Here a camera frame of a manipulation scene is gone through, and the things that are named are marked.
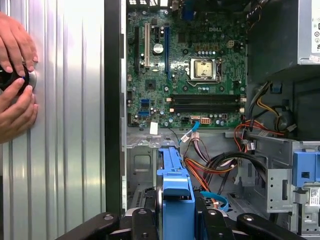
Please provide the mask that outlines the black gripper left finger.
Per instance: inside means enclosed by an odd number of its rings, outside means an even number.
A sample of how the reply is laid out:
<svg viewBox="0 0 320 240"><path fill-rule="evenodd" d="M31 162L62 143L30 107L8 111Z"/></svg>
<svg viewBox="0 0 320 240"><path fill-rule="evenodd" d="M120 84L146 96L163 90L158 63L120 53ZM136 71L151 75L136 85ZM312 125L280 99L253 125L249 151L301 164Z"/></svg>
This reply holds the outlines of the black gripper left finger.
<svg viewBox="0 0 320 240"><path fill-rule="evenodd" d="M147 208L132 208L124 217L100 213L59 236L58 240L158 240L154 214Z"/></svg>

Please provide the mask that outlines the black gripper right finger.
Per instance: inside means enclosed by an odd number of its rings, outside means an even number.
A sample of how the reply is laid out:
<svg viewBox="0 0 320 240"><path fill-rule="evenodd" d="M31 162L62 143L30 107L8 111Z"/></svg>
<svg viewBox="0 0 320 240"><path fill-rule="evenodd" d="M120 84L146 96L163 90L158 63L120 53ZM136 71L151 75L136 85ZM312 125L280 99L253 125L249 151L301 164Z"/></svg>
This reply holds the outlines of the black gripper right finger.
<svg viewBox="0 0 320 240"><path fill-rule="evenodd" d="M299 240L300 236L254 213L232 220L222 210L208 209L204 195L196 191L195 238L197 240Z"/></svg>

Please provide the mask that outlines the person's right hand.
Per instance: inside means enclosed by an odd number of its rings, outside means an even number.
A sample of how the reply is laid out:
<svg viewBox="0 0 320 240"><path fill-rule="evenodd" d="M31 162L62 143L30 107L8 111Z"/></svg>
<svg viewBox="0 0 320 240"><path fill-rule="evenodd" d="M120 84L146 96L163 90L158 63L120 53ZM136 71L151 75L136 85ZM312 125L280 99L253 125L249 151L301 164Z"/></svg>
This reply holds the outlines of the person's right hand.
<svg viewBox="0 0 320 240"><path fill-rule="evenodd" d="M23 93L13 102L25 80L16 79L0 94L0 143L7 143L20 136L34 124L38 105L33 87L28 85Z"/></svg>

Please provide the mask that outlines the person's left hand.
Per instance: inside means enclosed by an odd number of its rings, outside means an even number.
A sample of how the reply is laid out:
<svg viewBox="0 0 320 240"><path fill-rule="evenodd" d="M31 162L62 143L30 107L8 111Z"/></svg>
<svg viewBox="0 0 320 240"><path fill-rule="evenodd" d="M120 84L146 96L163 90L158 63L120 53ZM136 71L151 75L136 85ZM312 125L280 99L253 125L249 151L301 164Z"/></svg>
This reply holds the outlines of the person's left hand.
<svg viewBox="0 0 320 240"><path fill-rule="evenodd" d="M21 77L25 69L34 71L38 61L36 46L25 28L15 19L0 14L0 66L8 73L16 71Z"/></svg>

